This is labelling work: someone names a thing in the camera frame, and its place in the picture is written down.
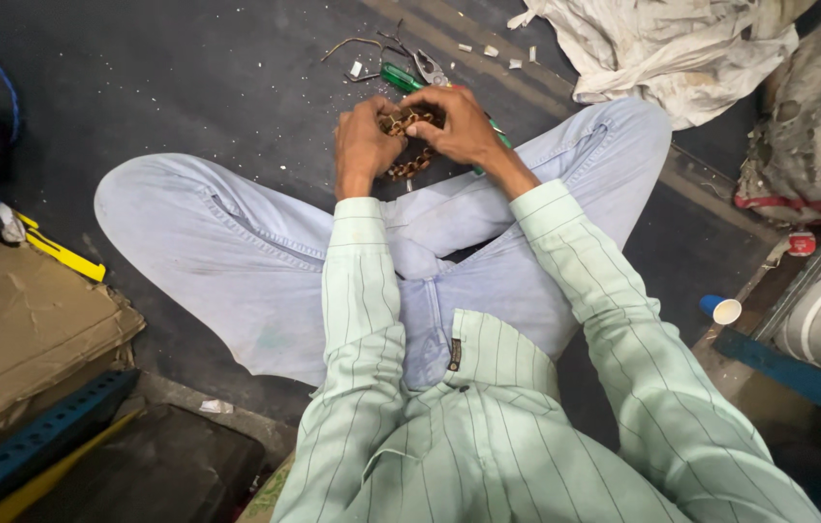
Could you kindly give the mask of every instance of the blue wooden plank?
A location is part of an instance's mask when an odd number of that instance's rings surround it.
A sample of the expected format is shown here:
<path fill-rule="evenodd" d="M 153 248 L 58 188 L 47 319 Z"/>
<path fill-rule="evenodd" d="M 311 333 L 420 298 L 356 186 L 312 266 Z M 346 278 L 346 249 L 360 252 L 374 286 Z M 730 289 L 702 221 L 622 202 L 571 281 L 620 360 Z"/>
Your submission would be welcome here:
<path fill-rule="evenodd" d="M 820 368 L 766 347 L 732 328 L 721 331 L 713 347 L 821 406 Z"/>

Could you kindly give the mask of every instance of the white sack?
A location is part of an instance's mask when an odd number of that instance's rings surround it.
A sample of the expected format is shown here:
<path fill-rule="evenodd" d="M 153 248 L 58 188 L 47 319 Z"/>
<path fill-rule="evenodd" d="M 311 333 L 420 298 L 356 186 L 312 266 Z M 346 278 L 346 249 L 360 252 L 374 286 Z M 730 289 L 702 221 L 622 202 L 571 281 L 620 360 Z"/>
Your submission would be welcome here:
<path fill-rule="evenodd" d="M 556 28 L 559 46 L 581 77 L 579 103 L 636 96 L 658 103 L 672 126 L 700 125 L 753 92 L 798 47 L 793 24 L 770 39 L 755 32 L 747 0 L 524 0 Z"/>

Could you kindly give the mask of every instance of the dark floor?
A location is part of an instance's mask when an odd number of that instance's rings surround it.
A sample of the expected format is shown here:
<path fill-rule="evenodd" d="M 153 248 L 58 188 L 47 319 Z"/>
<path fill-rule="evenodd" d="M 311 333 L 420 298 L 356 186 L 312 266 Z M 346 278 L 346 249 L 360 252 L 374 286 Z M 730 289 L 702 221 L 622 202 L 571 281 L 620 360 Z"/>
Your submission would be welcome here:
<path fill-rule="evenodd" d="M 579 110 L 569 99 L 576 74 L 549 24 L 537 18 L 527 28 L 506 29 L 507 18 L 523 9 L 519 0 L 0 0 L 0 61 L 24 114 L 19 180 L 2 196 L 63 245 L 107 266 L 106 282 L 148 320 L 135 341 L 141 367 L 296 424 L 310 388 L 253 377 L 234 363 L 207 327 L 107 242 L 94 220 L 94 188 L 134 156 L 183 152 L 331 211 L 338 113 L 370 94 L 397 93 L 379 80 L 344 82 L 342 73 L 355 60 L 377 67 L 372 46 L 350 44 L 324 63 L 320 58 L 347 36 L 374 37 L 374 29 L 391 31 L 400 18 L 404 43 L 424 48 L 454 81 L 474 89 L 519 144 Z M 476 51 L 490 43 L 503 59 L 524 57 L 536 45 L 545 67 L 507 71 L 506 60 L 460 53 L 459 42 Z M 7 106 L 0 85 L 0 110 Z M 708 125 L 677 133 L 692 158 L 682 154 L 670 165 L 687 164 L 689 180 L 701 171 L 695 176 L 735 179 L 753 118 L 747 99 Z M 464 168 L 436 166 L 416 184 L 437 182 L 449 169 Z M 691 186 L 708 191 L 697 180 Z M 404 188 L 378 190 L 392 198 Z M 767 238 L 725 218 L 726 204 L 718 212 L 695 201 L 660 184 L 625 250 L 662 301 L 663 317 L 688 343 L 709 327 L 697 299 L 736 294 L 769 250 Z M 612 415 L 579 342 L 561 362 L 560 383 L 575 424 L 615 445 Z"/>

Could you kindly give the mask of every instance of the hand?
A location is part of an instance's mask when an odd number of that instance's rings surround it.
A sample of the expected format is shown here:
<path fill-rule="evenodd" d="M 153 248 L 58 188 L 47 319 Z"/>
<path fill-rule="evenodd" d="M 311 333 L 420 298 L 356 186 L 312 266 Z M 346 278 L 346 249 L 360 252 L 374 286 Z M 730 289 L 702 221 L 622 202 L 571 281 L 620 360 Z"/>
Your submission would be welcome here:
<path fill-rule="evenodd" d="M 407 128 L 409 136 L 423 138 L 441 154 L 460 164 L 480 166 L 511 200 L 540 185 L 520 156 L 508 149 L 487 121 L 472 91 L 428 87 L 401 101 L 401 107 L 429 103 L 446 112 L 442 129 L 426 122 Z"/>
<path fill-rule="evenodd" d="M 352 113 L 340 114 L 336 135 L 336 199 L 368 196 L 376 176 L 388 170 L 406 147 L 405 138 L 381 132 L 382 114 L 400 111 L 391 101 L 374 96 L 356 105 Z"/>

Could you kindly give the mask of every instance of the blue cable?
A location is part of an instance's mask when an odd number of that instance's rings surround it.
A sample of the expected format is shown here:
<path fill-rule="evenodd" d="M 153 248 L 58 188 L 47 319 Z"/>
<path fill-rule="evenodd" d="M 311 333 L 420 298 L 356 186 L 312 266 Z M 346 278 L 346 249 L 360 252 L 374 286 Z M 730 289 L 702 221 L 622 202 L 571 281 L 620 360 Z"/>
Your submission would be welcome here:
<path fill-rule="evenodd" d="M 20 136 L 20 102 L 17 100 L 16 89 L 13 89 L 13 83 L 9 81 L 9 77 L 4 73 L 2 67 L 0 67 L 0 78 L 2 78 L 4 84 L 7 85 L 7 89 L 9 89 L 9 99 L 13 104 L 13 132 L 9 138 L 10 143 L 13 143 L 16 141 L 16 138 Z"/>

